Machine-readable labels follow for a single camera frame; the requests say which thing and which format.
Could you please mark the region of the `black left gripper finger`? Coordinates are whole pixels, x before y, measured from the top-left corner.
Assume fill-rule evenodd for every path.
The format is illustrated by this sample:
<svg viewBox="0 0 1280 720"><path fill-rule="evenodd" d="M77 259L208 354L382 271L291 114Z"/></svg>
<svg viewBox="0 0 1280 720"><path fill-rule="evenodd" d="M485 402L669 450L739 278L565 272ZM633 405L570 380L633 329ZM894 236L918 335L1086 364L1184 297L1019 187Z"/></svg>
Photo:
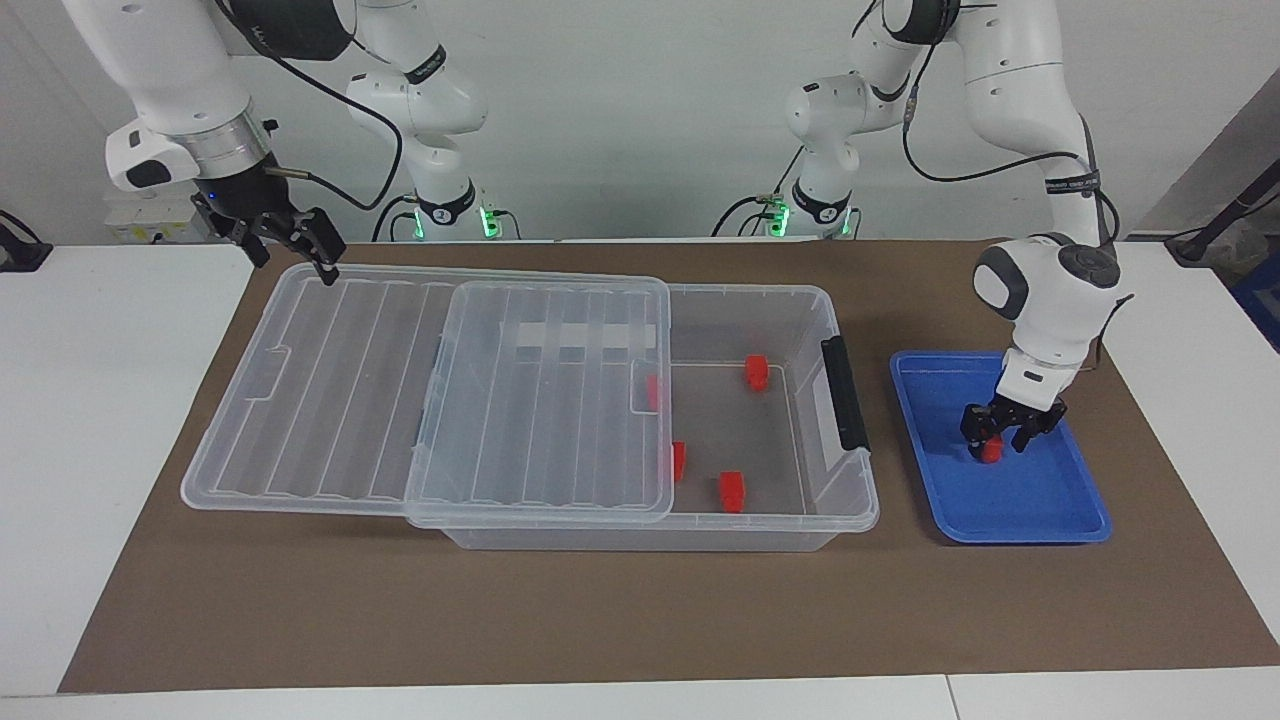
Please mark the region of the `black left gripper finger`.
<svg viewBox="0 0 1280 720"><path fill-rule="evenodd" d="M1016 428L1011 442L1014 451L1023 454L1036 437L1051 433L1065 414L1065 409L1018 409L1011 421L1011 427Z"/></svg>
<svg viewBox="0 0 1280 720"><path fill-rule="evenodd" d="M983 448L1004 433L1004 425L993 405L969 404L963 410L960 432L969 448Z"/></svg>

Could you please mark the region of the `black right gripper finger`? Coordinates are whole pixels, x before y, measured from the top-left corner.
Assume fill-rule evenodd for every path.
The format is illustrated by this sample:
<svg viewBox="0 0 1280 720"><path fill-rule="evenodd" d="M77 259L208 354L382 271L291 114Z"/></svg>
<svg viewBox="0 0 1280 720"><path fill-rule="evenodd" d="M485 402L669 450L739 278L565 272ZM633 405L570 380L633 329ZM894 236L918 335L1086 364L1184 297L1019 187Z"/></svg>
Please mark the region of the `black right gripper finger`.
<svg viewBox="0 0 1280 720"><path fill-rule="evenodd" d="M228 231L227 238L244 252L256 269L266 266L270 261L270 252L261 238L253 232L252 225L233 225Z"/></svg>
<svg viewBox="0 0 1280 720"><path fill-rule="evenodd" d="M346 242L321 208L292 214L292 250L306 259L324 286L334 286Z"/></svg>

